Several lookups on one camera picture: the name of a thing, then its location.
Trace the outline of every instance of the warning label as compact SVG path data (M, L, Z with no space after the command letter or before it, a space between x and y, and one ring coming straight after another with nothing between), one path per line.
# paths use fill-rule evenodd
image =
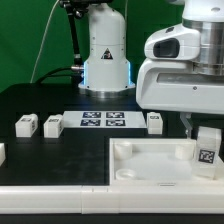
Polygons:
M109 48L106 49L101 59L104 60L113 60L112 54L110 53Z

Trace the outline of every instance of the black table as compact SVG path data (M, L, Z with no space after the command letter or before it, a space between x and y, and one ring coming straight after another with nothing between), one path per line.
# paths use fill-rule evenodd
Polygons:
M7 160L0 168L0 186L108 185L109 138L145 138L146 129L65 129L59 139L45 139L43 124L64 111L141 111L135 96L96 99L79 95L70 85L14 85L0 94L0 142ZM32 138L16 138L15 123L35 113L39 128ZM164 118L165 137L174 136ZM0 223L182 223L221 224L223 215L116 214L116 215L1 215Z

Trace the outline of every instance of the green screen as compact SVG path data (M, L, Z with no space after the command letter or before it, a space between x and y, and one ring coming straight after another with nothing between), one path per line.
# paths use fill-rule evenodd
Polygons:
M114 0L111 7L125 14L126 0ZM1 1L0 91L17 83L29 83L45 26L55 0ZM144 44L153 32L181 22L183 8L165 0L129 0L127 12L127 58L136 82L144 56ZM84 59L89 55L88 16L76 21ZM64 9L56 7L37 67L35 80L55 68L73 62L71 36Z

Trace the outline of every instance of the white block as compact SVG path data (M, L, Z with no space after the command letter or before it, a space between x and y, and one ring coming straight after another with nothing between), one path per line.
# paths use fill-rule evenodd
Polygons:
M0 144L0 166L4 163L5 161L5 145Z
M160 113L147 114L147 128L150 135L161 135L163 133L163 120Z
M222 140L220 129L199 127L192 174L213 179Z
M44 123L44 137L45 138L59 138L64 129L64 122L62 115L50 116Z
M16 137L30 138L38 128L38 117L36 114L23 115L15 127Z

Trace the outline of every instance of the small white cube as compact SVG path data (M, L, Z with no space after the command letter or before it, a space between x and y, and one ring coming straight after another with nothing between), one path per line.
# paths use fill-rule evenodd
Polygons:
M23 115L15 127L16 137L30 138L38 128L38 117L36 114Z
M59 138L64 129L64 121L62 115L50 116L44 123L45 138Z
M5 145L0 143L0 166L4 163L5 158Z
M150 135L162 135L163 133L163 119L160 113L147 114L147 128Z

